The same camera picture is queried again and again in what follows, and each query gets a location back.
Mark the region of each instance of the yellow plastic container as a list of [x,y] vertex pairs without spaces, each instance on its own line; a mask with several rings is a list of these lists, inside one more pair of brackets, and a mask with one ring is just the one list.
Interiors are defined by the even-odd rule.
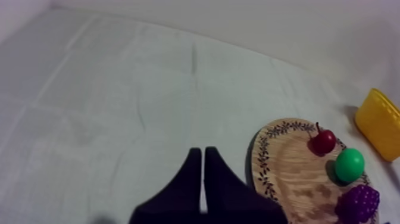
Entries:
[[385,160],[400,157],[400,112],[383,93],[370,91],[355,114],[355,123]]

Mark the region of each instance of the wooden plate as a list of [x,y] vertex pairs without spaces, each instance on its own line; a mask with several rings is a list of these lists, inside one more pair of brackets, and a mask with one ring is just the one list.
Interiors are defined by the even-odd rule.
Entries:
[[[314,123],[280,119],[255,137],[251,152],[255,190],[278,202],[289,223],[340,223],[335,215],[338,197],[358,184],[370,185],[365,173],[348,186],[336,184],[332,168],[346,146],[337,139],[331,153],[317,156],[308,148],[317,134]],[[378,224],[377,212],[367,223]]]

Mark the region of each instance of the toy fruit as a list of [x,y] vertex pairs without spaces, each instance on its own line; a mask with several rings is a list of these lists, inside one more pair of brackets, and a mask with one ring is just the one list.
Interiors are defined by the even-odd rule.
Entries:
[[338,200],[336,213],[344,223],[364,223],[379,205],[379,192],[367,185],[358,185]]
[[336,137],[330,130],[320,130],[318,122],[315,124],[318,129],[318,135],[311,140],[312,147],[318,154],[330,153],[336,145]]
[[343,150],[336,159],[336,176],[346,183],[357,180],[364,171],[364,157],[355,148]]

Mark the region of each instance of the green toy fruit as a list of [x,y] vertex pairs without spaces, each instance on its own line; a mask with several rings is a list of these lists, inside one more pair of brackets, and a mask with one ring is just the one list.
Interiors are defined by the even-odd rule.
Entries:
[[336,159],[336,176],[343,182],[351,183],[361,176],[364,165],[363,155],[355,148],[347,148]]

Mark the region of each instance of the purple grapes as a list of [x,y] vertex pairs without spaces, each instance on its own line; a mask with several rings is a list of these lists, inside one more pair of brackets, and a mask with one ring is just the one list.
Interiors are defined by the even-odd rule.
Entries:
[[345,224],[366,222],[379,205],[379,192],[367,185],[358,185],[343,194],[336,206],[336,213]]

